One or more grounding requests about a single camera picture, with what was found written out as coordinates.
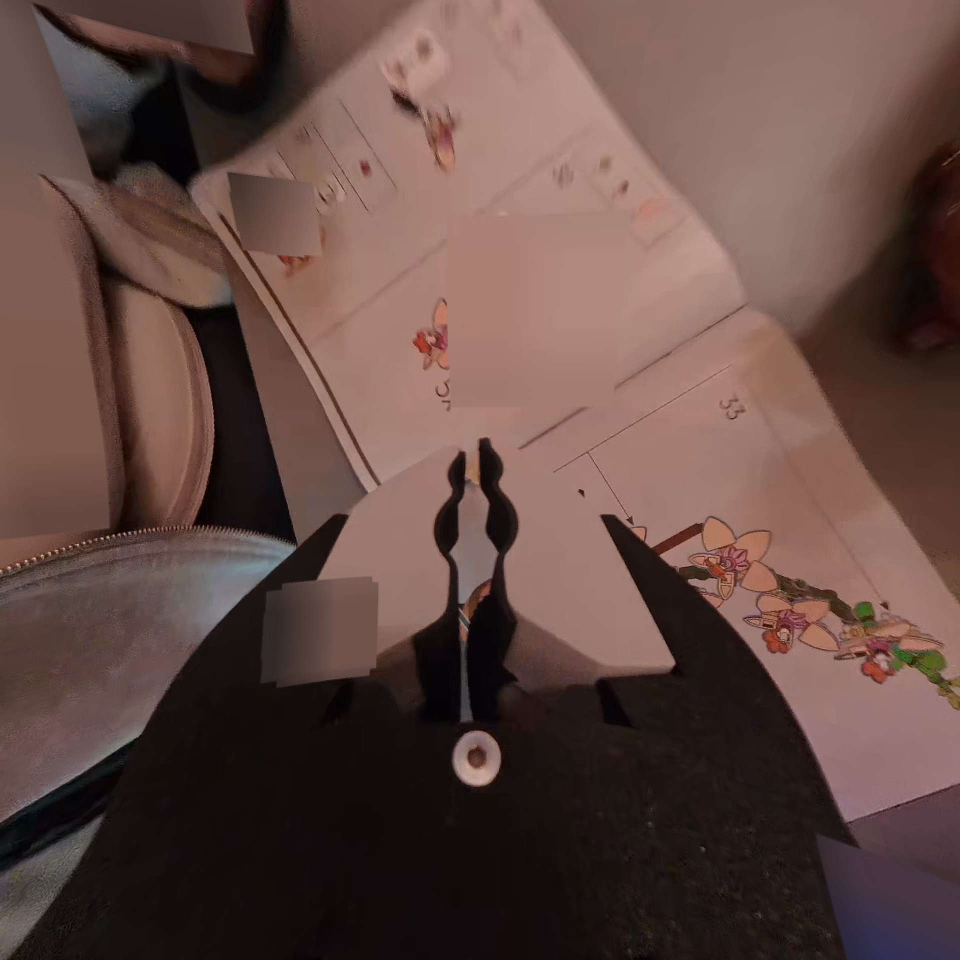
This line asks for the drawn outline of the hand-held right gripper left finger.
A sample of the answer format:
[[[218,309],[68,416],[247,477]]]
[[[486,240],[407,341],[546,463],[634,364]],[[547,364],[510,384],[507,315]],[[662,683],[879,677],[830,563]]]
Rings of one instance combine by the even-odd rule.
[[[406,709],[462,718],[459,539],[466,455],[441,448],[362,499],[342,526],[321,581],[369,578],[378,590],[374,670]]]

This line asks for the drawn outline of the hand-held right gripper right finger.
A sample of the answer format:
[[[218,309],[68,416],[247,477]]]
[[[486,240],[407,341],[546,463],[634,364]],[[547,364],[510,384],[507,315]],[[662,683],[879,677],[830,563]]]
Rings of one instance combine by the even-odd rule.
[[[665,675],[675,656],[601,514],[519,450],[472,453],[472,719],[500,690]]]

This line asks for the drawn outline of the pale desk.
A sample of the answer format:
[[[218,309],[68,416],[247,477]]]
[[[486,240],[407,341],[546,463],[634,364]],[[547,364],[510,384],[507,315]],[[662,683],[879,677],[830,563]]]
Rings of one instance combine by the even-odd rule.
[[[566,2],[418,2],[309,91],[196,114],[192,187],[366,496],[480,435],[633,518],[759,654],[882,893],[958,882],[958,417],[878,333],[815,352],[628,116]],[[447,225],[630,220],[610,406],[460,409],[441,366]]]

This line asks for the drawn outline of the open flower instruction booklet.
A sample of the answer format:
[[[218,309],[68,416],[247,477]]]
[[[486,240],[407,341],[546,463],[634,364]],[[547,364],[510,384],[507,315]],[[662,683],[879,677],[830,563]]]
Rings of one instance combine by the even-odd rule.
[[[747,642],[847,822],[958,785],[956,599],[540,4],[415,5],[191,192],[365,491],[320,578],[378,582],[378,653],[492,573],[426,532],[488,438],[518,677],[679,665],[611,515]]]

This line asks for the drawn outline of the person's beige shirt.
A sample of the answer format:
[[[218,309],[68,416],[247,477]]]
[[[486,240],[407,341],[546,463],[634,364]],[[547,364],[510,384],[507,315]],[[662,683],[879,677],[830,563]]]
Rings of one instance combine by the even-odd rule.
[[[41,179],[69,263],[102,438],[98,532],[191,524],[210,477],[210,379],[187,308],[231,300],[221,242],[167,174]]]

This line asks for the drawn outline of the person's grey zip hoodie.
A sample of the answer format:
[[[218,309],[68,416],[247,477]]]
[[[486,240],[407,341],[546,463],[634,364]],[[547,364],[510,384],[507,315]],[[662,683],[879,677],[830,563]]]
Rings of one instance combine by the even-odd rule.
[[[105,521],[2,536],[2,958],[23,956],[178,672],[294,540],[231,285],[228,304],[185,311],[214,413],[196,518],[97,531],[108,510],[91,366],[40,184],[63,249],[70,327],[63,346],[30,344],[29,366],[2,341],[2,399],[13,407],[2,419],[2,492],[27,438],[77,440],[103,468]]]

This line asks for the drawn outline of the dark red object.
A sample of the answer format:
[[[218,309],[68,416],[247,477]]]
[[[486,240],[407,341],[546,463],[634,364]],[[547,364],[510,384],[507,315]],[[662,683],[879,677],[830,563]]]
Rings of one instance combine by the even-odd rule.
[[[923,163],[907,202],[907,249],[895,342],[925,354],[959,341],[959,142]]]

